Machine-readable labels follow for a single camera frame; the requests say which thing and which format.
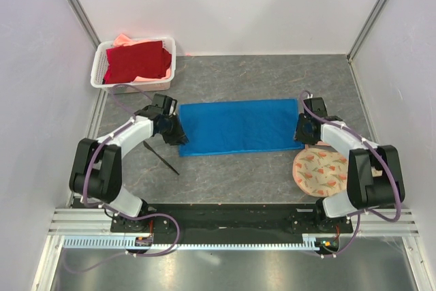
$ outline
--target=laundry basket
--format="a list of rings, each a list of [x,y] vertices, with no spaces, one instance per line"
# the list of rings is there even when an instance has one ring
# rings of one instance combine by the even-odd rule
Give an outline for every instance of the laundry basket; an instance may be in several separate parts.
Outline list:
[[[171,76],[165,80],[150,81],[150,82],[129,82],[127,85],[134,85],[142,91],[160,91],[167,90],[171,86],[171,80],[174,78],[174,72],[176,70],[176,42],[172,37],[141,37],[134,40],[151,40],[151,41],[162,41],[163,47],[171,54]],[[108,56],[106,55],[106,50],[113,48],[114,40],[102,42],[95,52],[93,68],[91,70],[91,85],[98,89],[104,89],[108,91],[114,85],[104,85],[103,78],[108,70]],[[115,93],[127,93],[127,92],[137,92],[133,88],[119,87],[114,90]]]

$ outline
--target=red cloth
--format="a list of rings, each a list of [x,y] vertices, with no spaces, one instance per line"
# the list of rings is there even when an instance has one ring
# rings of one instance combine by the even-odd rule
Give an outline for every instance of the red cloth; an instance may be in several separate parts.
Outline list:
[[[163,78],[171,66],[171,54],[162,41],[111,48],[106,54],[109,66],[104,80],[108,85],[132,82],[137,76]]]

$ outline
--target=white backdrop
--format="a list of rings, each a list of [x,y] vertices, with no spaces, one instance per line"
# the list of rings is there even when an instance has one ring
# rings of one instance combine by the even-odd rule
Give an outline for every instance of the white backdrop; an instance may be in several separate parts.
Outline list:
[[[102,41],[170,35],[180,55],[347,53],[376,0],[80,0]]]
[[[436,274],[436,2],[389,0],[355,64],[381,143],[400,154],[405,204]]]
[[[67,0],[0,8],[0,281],[27,291],[89,124],[94,50]]]

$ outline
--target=folded blue towel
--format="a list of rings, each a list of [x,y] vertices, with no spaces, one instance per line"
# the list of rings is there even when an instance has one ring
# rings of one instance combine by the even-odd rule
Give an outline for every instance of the folded blue towel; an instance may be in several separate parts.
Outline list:
[[[180,119],[189,139],[183,157],[304,147],[294,141],[297,99],[181,105]]]

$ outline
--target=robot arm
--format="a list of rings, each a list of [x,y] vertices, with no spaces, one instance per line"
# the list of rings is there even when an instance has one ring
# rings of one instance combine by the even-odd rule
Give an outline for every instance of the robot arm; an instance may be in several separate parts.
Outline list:
[[[347,190],[320,200],[318,202],[320,215],[336,218],[361,209],[394,204],[394,191],[388,176],[367,146],[344,130],[346,124],[340,118],[328,116],[321,97],[305,99],[304,102],[312,113],[340,127],[322,123],[305,110],[298,117],[295,139],[306,144],[325,142],[348,159]],[[369,141],[367,144],[373,147],[388,165],[401,202],[404,201],[405,190],[398,151],[390,145],[380,146]]]
[[[83,193],[91,157],[98,146],[109,138],[99,152],[91,171],[88,195],[127,216],[137,217],[145,214],[147,203],[123,187],[121,160],[142,141],[156,134],[161,134],[165,143],[169,145],[188,143],[180,120],[174,114],[176,105],[175,99],[156,94],[150,106],[136,112],[135,117],[116,131],[97,140],[81,140],[74,158],[69,188],[73,192]]]

